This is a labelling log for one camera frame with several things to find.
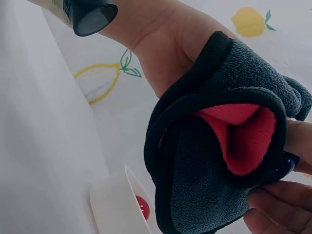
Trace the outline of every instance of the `red round object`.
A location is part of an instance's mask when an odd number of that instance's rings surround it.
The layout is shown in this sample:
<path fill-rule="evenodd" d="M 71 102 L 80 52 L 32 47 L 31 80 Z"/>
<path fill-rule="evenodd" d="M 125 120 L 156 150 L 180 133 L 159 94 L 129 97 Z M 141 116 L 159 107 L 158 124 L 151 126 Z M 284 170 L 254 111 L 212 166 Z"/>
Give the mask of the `red round object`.
<path fill-rule="evenodd" d="M 148 205 L 147 201 L 144 200 L 142 197 L 136 196 L 136 199 L 141 208 L 145 220 L 147 220 L 150 217 L 151 213 L 150 206 Z"/>

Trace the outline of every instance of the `black bottle cap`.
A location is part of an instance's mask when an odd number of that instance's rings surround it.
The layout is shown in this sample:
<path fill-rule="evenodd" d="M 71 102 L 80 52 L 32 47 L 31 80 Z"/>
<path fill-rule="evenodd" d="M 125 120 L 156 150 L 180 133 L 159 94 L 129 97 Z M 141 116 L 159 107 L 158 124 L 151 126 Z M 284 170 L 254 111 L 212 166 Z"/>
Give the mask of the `black bottle cap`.
<path fill-rule="evenodd" d="M 113 0 L 64 0 L 63 9 L 79 37 L 101 31 L 118 13 Z"/>

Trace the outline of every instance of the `finger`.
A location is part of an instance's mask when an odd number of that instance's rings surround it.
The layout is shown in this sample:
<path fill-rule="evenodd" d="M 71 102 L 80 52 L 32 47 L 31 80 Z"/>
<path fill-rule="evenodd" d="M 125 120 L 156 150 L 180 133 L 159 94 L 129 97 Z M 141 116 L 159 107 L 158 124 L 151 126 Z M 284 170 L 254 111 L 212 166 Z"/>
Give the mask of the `finger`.
<path fill-rule="evenodd" d="M 312 187 L 308 185 L 279 181 L 265 186 L 264 190 L 289 205 L 312 212 Z"/>
<path fill-rule="evenodd" d="M 301 159 L 294 171 L 312 175 L 312 165 Z"/>
<path fill-rule="evenodd" d="M 294 234 L 273 223 L 256 209 L 247 211 L 244 214 L 244 221 L 252 234 Z"/>
<path fill-rule="evenodd" d="M 263 189 L 252 191 L 247 201 L 270 220 L 294 233 L 302 233 L 312 225 L 312 213 L 289 205 Z"/>
<path fill-rule="evenodd" d="M 312 124 L 289 120 L 284 149 L 312 164 Z"/>

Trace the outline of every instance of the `red lining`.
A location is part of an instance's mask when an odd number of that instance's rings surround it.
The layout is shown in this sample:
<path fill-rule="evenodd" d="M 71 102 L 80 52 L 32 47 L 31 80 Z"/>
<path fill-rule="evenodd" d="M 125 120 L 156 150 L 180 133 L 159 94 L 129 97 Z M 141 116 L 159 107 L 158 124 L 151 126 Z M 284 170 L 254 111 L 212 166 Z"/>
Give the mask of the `red lining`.
<path fill-rule="evenodd" d="M 195 113 L 214 130 L 228 169 L 243 176 L 262 162 L 274 133 L 274 113 L 254 104 L 225 104 Z"/>

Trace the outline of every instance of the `gray microfiber cloth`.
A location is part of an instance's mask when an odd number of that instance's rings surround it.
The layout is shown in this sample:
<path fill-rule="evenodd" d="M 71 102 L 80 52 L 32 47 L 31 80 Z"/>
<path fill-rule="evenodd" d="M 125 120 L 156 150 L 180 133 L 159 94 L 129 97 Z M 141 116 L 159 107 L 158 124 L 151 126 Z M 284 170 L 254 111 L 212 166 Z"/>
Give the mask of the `gray microfiber cloth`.
<path fill-rule="evenodd" d="M 251 189 L 298 163 L 283 152 L 287 117 L 304 120 L 311 104 L 300 83 L 215 32 L 149 122 L 144 158 L 161 231 L 213 234 L 242 217 Z"/>

